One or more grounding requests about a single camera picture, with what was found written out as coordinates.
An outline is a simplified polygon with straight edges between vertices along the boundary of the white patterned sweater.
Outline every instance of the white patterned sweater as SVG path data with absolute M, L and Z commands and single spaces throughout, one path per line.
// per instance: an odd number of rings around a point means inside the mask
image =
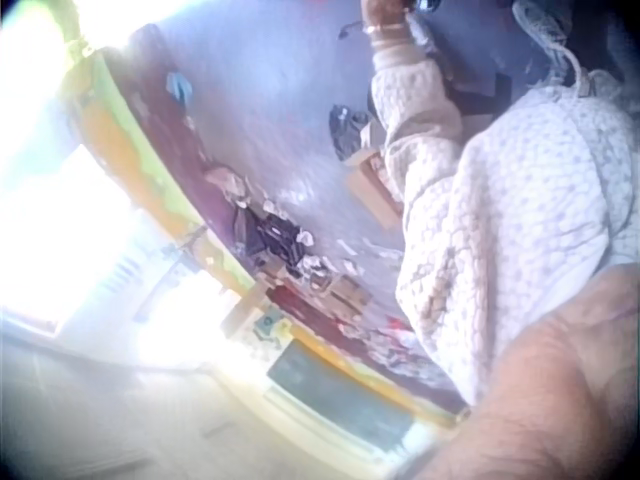
M 435 62 L 408 43 L 374 47 L 385 161 L 405 203 L 397 299 L 473 405 L 527 325 L 596 270 L 638 261 L 637 132 L 613 103 L 550 87 L 462 145 Z

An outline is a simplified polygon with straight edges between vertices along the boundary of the window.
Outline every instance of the window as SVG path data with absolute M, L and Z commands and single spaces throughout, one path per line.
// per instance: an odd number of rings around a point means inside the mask
M 113 269 L 135 218 L 84 146 L 57 171 L 0 191 L 4 317 L 54 333 Z

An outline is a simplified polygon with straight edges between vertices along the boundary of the wrist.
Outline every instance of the wrist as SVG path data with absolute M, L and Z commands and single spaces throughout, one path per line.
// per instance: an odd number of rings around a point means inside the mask
M 384 15 L 365 15 L 364 27 L 384 27 L 406 23 L 404 12 L 385 13 Z

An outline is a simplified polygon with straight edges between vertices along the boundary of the person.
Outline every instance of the person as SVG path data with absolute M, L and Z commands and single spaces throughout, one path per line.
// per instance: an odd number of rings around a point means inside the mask
M 598 477 L 637 433 L 638 130 L 564 46 L 570 22 L 517 0 L 553 71 L 462 145 L 404 7 L 362 0 L 405 204 L 397 297 L 472 406 L 419 478 Z
M 574 85 L 550 75 L 463 145 L 460 114 L 412 42 L 405 6 L 362 0 L 385 165 L 404 201 L 396 296 L 474 406 L 527 326 L 598 272 L 638 261 L 638 131 L 613 77 L 585 74 L 563 45 L 570 22 L 517 0 L 517 21 L 568 59 Z
M 637 265 L 607 268 L 525 329 L 455 438 L 412 478 L 630 478 L 620 462 L 637 438 L 638 278 Z

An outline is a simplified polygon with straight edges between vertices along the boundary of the shoe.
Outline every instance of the shoe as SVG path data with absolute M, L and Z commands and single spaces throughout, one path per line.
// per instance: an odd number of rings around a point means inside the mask
M 567 79 L 569 61 L 565 44 L 571 31 L 571 18 L 555 18 L 532 0 L 516 0 L 513 16 L 531 39 L 547 54 L 551 65 L 546 80 L 539 86 L 562 85 Z

